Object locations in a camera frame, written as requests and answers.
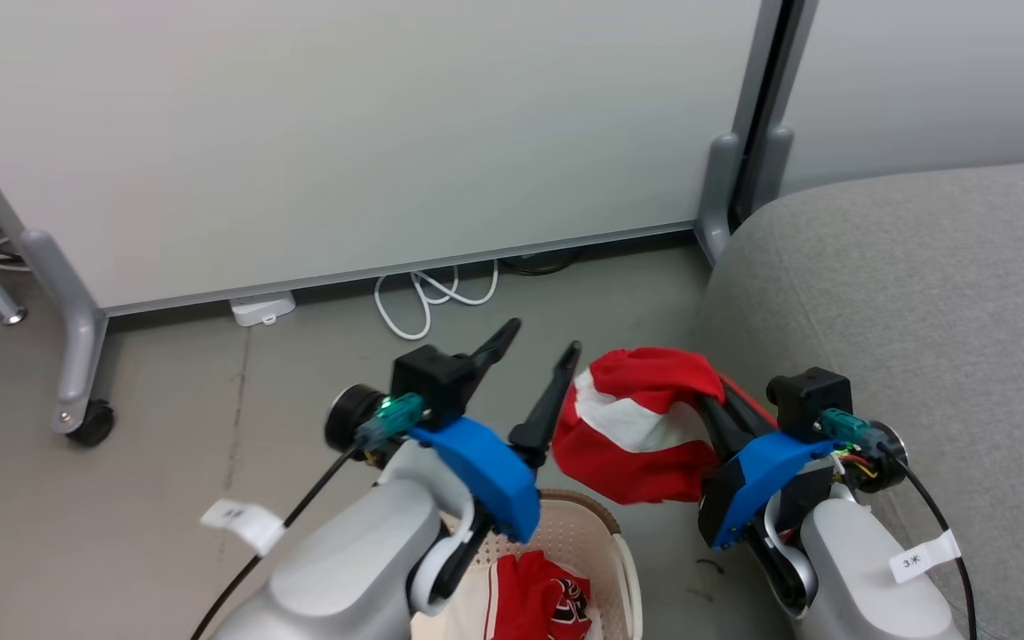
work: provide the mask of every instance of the sofa cushion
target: sofa cushion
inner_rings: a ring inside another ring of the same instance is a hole
[[[981,637],[1024,637],[1024,164],[777,200],[709,284],[698,351],[764,399],[812,366],[897,429],[950,520]],[[939,534],[910,483],[870,500],[905,547]],[[953,564],[932,570],[965,623]]]

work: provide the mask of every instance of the laundry basket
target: laundry basket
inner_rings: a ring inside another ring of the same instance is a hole
[[[531,543],[513,544],[504,536],[488,535],[472,563],[488,566],[501,556],[537,549],[590,580],[590,602],[600,612],[603,640],[642,640],[643,601],[635,560],[605,507],[574,490],[544,489],[540,527]]]

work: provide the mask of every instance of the gray floor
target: gray floor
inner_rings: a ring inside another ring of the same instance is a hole
[[[330,401],[352,382],[387,385],[390,360],[414,348],[382,325],[365,288],[306,296],[271,327],[240,328],[226,306],[183,321],[134,319],[105,341],[97,393],[118,428],[96,450],[46,427],[60,361],[57,313],[29,275],[4,283],[31,307],[0,326],[0,637],[187,637],[249,557],[197,520],[219,498],[286,513],[334,460],[321,436]],[[466,293],[487,282],[468,281]],[[509,316],[523,331],[476,393],[471,415],[507,433],[536,400],[568,340],[585,361],[609,349],[690,348],[706,287],[695,247],[587,259],[564,272],[501,280],[480,307],[434,309],[432,343],[479,344]],[[403,327],[420,326],[407,289],[386,294]],[[279,556],[370,487],[347,466],[280,545]],[[541,485],[580,488],[552,462]],[[606,502],[637,557],[645,637],[784,637],[771,596],[736,551],[715,556],[694,507]],[[259,586],[271,562],[245,584]]]

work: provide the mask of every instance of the white power adapter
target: white power adapter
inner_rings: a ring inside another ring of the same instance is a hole
[[[295,311],[295,297],[290,292],[275,292],[231,299],[231,312],[240,327],[273,325],[281,315]]]

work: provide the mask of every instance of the red cloth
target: red cloth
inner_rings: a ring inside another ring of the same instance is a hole
[[[719,460],[708,442],[697,394],[724,404],[723,380],[697,353],[657,347],[606,353],[575,378],[568,393],[552,442],[557,465],[622,505],[698,502],[707,470]]]
[[[590,581],[569,574],[543,551],[502,556],[493,640],[582,640],[590,629]]]

